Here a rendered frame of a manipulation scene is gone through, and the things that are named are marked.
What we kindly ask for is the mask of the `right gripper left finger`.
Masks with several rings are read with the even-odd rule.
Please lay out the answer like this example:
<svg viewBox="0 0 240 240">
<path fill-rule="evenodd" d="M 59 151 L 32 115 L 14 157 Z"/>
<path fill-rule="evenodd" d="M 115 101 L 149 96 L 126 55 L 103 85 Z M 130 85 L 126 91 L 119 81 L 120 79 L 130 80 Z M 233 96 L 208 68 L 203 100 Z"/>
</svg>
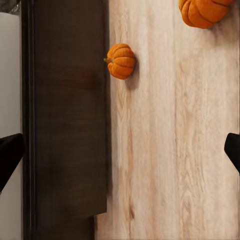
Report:
<svg viewBox="0 0 240 240">
<path fill-rule="evenodd" d="M 22 133 L 0 138 L 0 193 L 26 153 Z"/>
</svg>

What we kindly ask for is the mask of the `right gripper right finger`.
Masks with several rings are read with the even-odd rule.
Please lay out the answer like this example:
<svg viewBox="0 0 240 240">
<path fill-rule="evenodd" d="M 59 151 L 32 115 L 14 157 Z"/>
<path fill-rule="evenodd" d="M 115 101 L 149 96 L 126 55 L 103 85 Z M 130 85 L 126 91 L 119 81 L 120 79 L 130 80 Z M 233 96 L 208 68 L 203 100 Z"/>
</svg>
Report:
<svg viewBox="0 0 240 240">
<path fill-rule="evenodd" d="M 240 173 L 240 135 L 229 133 L 227 135 L 224 151 Z"/>
</svg>

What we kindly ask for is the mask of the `pumpkin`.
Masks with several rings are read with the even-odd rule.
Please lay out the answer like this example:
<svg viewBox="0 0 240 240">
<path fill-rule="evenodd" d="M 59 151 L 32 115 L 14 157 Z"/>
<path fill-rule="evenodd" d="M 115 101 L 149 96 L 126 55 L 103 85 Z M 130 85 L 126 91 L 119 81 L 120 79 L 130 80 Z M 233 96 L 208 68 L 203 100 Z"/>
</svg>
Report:
<svg viewBox="0 0 240 240">
<path fill-rule="evenodd" d="M 118 43 L 112 46 L 107 54 L 108 69 L 116 78 L 121 80 L 128 79 L 134 71 L 135 55 L 131 47 L 126 43 Z"/>
<path fill-rule="evenodd" d="M 190 27 L 207 29 L 223 19 L 236 0 L 179 0 L 182 20 Z"/>
</svg>

